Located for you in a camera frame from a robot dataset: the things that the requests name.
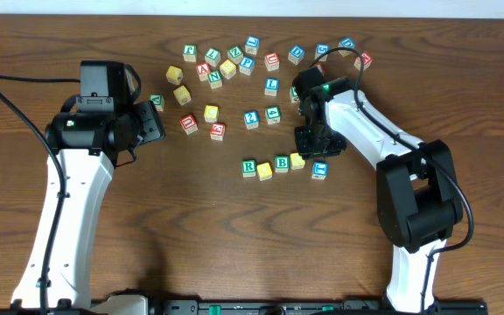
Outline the blue T block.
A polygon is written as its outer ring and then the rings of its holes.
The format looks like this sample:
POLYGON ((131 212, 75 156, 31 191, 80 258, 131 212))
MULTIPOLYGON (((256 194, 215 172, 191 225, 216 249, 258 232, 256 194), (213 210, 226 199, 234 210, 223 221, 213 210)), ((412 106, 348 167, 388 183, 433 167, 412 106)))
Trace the blue T block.
POLYGON ((315 161, 312 166, 311 177, 313 179, 325 179, 328 173, 328 164, 326 162, 315 161))

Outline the green B block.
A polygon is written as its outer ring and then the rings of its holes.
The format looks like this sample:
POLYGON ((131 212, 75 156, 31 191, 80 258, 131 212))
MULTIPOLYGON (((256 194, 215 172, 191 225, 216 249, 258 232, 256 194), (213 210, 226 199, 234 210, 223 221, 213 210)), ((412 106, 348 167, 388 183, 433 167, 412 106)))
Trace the green B block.
POLYGON ((288 172, 290 169, 289 156, 275 156, 275 172, 288 172))

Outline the yellow O block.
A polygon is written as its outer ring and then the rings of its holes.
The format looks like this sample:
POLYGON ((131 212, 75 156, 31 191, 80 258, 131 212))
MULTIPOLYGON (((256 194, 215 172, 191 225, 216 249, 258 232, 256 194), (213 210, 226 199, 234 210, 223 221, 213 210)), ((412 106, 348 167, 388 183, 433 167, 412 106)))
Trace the yellow O block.
POLYGON ((270 163, 262 163, 256 167, 257 176, 260 181, 271 179, 273 176, 273 171, 271 169, 270 163))

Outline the green R block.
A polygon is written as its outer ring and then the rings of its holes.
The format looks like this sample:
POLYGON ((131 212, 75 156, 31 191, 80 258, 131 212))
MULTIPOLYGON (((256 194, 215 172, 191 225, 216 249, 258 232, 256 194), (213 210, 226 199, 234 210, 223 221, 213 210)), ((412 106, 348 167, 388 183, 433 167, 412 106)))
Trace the green R block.
POLYGON ((256 176, 256 161, 254 159, 243 160, 241 162, 242 176, 252 178, 256 176))

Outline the red U block lower left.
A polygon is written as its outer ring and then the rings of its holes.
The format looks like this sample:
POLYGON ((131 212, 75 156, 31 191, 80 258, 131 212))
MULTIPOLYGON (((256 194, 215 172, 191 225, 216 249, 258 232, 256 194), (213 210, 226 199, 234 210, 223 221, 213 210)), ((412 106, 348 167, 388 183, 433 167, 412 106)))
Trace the red U block lower left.
POLYGON ((192 114, 183 116, 180 120, 180 125, 187 135, 198 130, 198 123, 192 114))

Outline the green J block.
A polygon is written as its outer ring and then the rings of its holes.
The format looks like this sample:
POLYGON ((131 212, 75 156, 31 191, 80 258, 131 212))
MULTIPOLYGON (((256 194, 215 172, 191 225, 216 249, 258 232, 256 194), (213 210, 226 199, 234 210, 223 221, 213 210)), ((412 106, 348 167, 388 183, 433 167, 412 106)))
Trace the green J block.
POLYGON ((293 86, 290 87, 290 102, 291 103, 298 103, 298 102, 300 102, 298 93, 297 93, 296 89, 293 86))

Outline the green 4 block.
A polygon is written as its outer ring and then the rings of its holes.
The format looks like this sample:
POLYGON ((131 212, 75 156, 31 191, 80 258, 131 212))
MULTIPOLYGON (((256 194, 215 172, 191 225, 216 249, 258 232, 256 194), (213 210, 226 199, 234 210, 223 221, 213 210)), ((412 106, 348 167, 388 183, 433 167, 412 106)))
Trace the green 4 block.
POLYGON ((267 124, 280 123, 281 111, 278 106, 271 106, 265 109, 265 116, 267 124))

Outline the yellow C block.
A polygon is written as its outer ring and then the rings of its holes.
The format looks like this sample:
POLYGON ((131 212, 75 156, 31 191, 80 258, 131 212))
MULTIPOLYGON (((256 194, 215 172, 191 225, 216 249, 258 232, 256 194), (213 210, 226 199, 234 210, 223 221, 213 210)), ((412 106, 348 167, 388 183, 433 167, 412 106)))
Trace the yellow C block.
POLYGON ((219 118, 219 107, 215 105, 206 105, 204 110, 204 119, 207 123, 217 123, 219 118))

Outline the red E block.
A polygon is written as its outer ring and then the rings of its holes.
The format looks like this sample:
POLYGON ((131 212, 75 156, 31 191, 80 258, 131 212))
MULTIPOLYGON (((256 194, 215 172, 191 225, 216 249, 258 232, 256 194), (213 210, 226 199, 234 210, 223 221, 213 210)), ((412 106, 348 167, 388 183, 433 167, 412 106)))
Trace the red E block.
POLYGON ((215 122, 210 129, 210 137, 216 141, 222 141, 226 132, 226 125, 224 123, 215 122))

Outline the blue 2 block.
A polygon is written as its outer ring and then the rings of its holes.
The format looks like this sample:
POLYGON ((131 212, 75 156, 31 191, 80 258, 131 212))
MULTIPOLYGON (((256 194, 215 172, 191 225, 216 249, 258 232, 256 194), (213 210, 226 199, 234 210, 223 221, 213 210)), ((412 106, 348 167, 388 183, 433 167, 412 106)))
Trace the blue 2 block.
POLYGON ((247 130, 252 130, 259 127, 259 115, 255 110, 245 112, 243 119, 247 130))

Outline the blue L block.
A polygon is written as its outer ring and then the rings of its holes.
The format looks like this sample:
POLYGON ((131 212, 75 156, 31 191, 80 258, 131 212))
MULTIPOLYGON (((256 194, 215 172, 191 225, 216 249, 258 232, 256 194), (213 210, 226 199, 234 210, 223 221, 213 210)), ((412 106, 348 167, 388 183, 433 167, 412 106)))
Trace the blue L block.
POLYGON ((267 96, 277 96, 279 79, 267 78, 264 85, 264 94, 267 96))

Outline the red A block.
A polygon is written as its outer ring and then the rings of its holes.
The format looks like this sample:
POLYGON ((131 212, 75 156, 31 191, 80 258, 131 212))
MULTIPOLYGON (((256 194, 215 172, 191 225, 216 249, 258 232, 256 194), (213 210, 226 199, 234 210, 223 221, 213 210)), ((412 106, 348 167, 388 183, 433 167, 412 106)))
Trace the red A block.
POLYGON ((211 73, 211 67, 208 63, 200 63, 196 66, 196 72, 200 81, 208 81, 208 75, 211 73))

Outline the blue D block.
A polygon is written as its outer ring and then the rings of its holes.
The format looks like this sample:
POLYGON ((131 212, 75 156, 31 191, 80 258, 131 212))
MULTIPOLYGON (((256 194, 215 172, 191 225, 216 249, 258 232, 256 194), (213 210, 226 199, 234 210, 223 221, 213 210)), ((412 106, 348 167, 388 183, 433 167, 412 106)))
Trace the blue D block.
POLYGON ((298 65, 305 56, 305 49, 300 45, 294 45, 288 53, 288 60, 294 64, 298 65))

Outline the green L block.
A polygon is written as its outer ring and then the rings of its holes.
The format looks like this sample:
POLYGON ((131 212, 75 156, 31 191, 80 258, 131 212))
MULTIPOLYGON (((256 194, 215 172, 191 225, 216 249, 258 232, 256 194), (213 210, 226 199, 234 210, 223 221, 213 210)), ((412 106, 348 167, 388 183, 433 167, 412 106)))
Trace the green L block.
POLYGON ((205 61, 211 67, 217 67, 221 62, 221 52, 213 47, 210 47, 205 53, 205 61))

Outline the green Z block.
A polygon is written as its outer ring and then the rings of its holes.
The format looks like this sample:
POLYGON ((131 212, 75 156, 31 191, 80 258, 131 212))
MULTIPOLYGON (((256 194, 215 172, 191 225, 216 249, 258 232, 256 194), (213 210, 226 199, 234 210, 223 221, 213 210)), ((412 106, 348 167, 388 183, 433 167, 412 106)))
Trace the green Z block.
POLYGON ((238 45, 235 45, 227 50, 227 56, 233 63, 239 65, 244 58, 244 52, 238 45))

